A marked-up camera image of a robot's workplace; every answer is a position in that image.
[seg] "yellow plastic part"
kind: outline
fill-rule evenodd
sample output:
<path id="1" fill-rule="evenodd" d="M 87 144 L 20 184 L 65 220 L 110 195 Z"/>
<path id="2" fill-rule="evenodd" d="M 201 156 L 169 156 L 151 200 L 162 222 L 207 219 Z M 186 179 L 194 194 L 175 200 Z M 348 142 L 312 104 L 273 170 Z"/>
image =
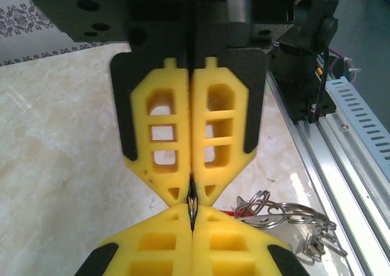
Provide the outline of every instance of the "yellow plastic part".
<path id="1" fill-rule="evenodd" d="M 200 206 L 193 232 L 192 276 L 282 276 L 268 246 L 288 245 L 215 210 Z"/>
<path id="2" fill-rule="evenodd" d="M 117 233 L 100 246 L 119 245 L 104 276 L 191 275 L 188 206 L 180 204 Z"/>
<path id="3" fill-rule="evenodd" d="M 176 68 L 175 59 L 168 58 L 164 68 L 151 71 L 130 95 L 138 159 L 131 161 L 125 157 L 126 166 L 168 206 L 184 203 L 188 192 L 188 87 L 188 70 Z M 156 133 L 167 130 L 168 137 L 159 140 Z"/>
<path id="4" fill-rule="evenodd" d="M 211 206 L 255 157 L 243 150 L 249 90 L 215 57 L 196 69 L 191 84 L 192 169 L 201 205 Z M 213 137 L 206 136 L 212 126 Z M 206 155 L 211 153 L 210 160 Z"/>

